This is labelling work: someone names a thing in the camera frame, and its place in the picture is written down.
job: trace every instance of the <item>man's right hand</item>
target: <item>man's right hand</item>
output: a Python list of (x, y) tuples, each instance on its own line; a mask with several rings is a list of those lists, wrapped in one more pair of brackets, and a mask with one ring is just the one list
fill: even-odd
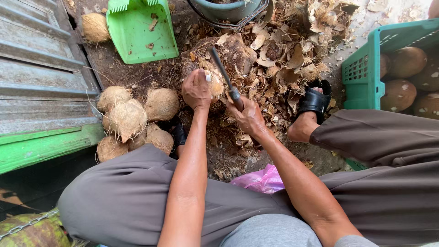
[(439, 18), (439, 0), (433, 0), (428, 10), (428, 18)]
[(241, 129), (253, 136), (259, 138), (262, 135), (269, 133), (268, 128), (265, 126), (265, 120), (261, 114), (258, 103), (241, 96), (241, 100), (244, 103), (244, 111), (239, 112), (233, 103), (227, 102), (227, 110), (230, 115), (233, 116), (239, 124)]

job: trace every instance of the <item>green dustpan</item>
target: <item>green dustpan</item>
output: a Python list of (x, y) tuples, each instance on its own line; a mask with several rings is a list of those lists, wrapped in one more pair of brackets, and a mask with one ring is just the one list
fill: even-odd
[[(150, 31), (152, 17), (158, 22)], [(107, 26), (117, 51), (127, 64), (178, 57), (167, 0), (110, 0)]]

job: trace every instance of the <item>metal bucket handle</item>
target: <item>metal bucket handle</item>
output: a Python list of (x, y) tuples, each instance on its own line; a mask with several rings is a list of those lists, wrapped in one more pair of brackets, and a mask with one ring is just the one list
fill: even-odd
[(205, 17), (198, 9), (195, 8), (195, 6), (192, 4), (191, 0), (187, 0), (187, 3), (189, 6), (205, 21), (207, 21), (209, 24), (212, 24), (219, 28), (227, 28), (231, 30), (240, 30), (245, 24), (247, 24), (249, 21), (251, 21), (255, 16), (259, 15), (264, 9), (267, 8), (268, 3), (270, 0), (262, 0), (261, 5), (259, 8), (257, 8), (255, 11), (253, 11), (251, 14), (249, 14), (246, 18), (240, 20), (237, 24), (230, 24), (230, 23), (219, 23), (214, 22), (207, 17)]

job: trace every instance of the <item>wooden handle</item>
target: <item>wooden handle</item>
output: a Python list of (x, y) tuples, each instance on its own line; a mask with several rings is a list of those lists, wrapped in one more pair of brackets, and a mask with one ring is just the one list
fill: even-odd
[[(242, 102), (241, 98), (234, 100), (233, 104), (235, 105), (236, 109), (238, 109), (238, 111), (242, 112), (244, 110), (244, 103)], [(252, 136), (250, 136), (250, 138), (252, 139), (254, 149), (257, 149), (259, 151), (264, 150), (262, 145), (260, 145), (257, 140), (255, 140)]]

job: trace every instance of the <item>green plastic crate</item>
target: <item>green plastic crate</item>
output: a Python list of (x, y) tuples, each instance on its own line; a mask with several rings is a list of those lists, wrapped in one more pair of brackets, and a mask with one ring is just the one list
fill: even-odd
[[(403, 47), (439, 49), (439, 18), (418, 22), (384, 25), (372, 31), (367, 43), (342, 63), (342, 81), (346, 88), (345, 109), (381, 109), (384, 83), (380, 81), (380, 53)], [(346, 160), (352, 169), (366, 169), (361, 163)]]

